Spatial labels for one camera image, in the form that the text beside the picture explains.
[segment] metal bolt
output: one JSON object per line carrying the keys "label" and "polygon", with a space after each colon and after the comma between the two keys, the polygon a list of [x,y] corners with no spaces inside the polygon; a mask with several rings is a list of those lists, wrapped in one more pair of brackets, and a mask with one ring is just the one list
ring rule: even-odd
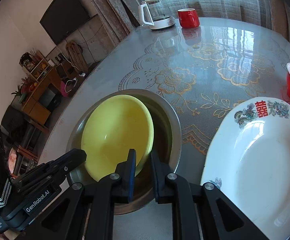
{"label": "metal bolt", "polygon": [[82,184],[79,183],[79,182],[76,182],[76,183],[74,183],[74,184],[72,185],[72,189],[73,189],[73,190],[81,189],[81,187],[82,187]]}
{"label": "metal bolt", "polygon": [[119,174],[118,173],[112,173],[109,177],[111,179],[119,179]]}
{"label": "metal bolt", "polygon": [[214,185],[212,183],[206,183],[205,184],[205,189],[213,190],[214,189]]}
{"label": "metal bolt", "polygon": [[167,175],[167,178],[169,179],[177,179],[177,175],[175,173],[170,173]]}

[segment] white handle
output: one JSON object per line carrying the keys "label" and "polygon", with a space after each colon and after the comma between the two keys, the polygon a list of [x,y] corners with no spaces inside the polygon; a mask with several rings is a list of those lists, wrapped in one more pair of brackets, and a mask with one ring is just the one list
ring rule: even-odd
{"label": "white handle", "polygon": [[[138,13],[140,15],[141,25],[142,24],[146,24],[146,25],[154,26],[154,22],[152,21],[152,16],[149,13],[149,9],[148,9],[148,6],[147,6],[146,3],[145,4],[141,4],[140,6],[138,6]],[[147,19],[150,20],[151,22],[146,22],[145,21],[145,15],[144,14],[146,14]]]}

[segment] stainless steel bowl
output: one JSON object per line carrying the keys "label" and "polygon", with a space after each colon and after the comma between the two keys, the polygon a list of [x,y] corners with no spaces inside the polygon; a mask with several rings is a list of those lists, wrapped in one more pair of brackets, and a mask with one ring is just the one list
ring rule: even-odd
{"label": "stainless steel bowl", "polygon": [[[157,151],[160,161],[168,163],[173,172],[176,171],[181,154],[182,136],[180,123],[171,105],[159,95],[143,89],[127,89],[110,94],[102,98],[89,108],[73,129],[66,147],[71,149],[81,148],[82,133],[85,124],[95,108],[106,99],[116,95],[131,95],[138,98],[148,108],[154,124],[153,148]],[[67,180],[69,184],[81,182],[83,185],[96,181],[88,174],[84,164],[72,170]],[[133,201],[129,204],[116,204],[114,214],[126,214],[138,210],[154,198],[152,192],[152,178],[150,160],[146,161],[141,172],[135,177]]]}

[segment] flat screen tv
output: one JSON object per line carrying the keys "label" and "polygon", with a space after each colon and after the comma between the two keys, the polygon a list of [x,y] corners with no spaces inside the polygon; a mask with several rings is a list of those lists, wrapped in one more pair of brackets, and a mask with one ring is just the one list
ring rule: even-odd
{"label": "flat screen tv", "polygon": [[53,0],[40,24],[58,45],[89,19],[87,11],[79,0]]}

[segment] oval plate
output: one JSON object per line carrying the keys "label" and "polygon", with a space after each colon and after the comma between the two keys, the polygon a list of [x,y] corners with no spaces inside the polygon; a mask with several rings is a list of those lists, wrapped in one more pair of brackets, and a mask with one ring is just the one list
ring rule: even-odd
{"label": "oval plate", "polygon": [[231,110],[208,149],[214,183],[270,240],[290,236],[290,105],[256,97]]}

